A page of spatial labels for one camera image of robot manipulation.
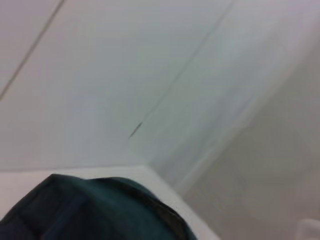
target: dark green fabric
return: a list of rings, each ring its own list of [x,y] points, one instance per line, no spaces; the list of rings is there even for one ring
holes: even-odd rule
[[[34,239],[196,239],[184,220],[148,189],[117,177],[85,180],[53,174],[11,209],[0,222],[0,233],[16,222]],[[0,234],[2,239],[13,238]]]

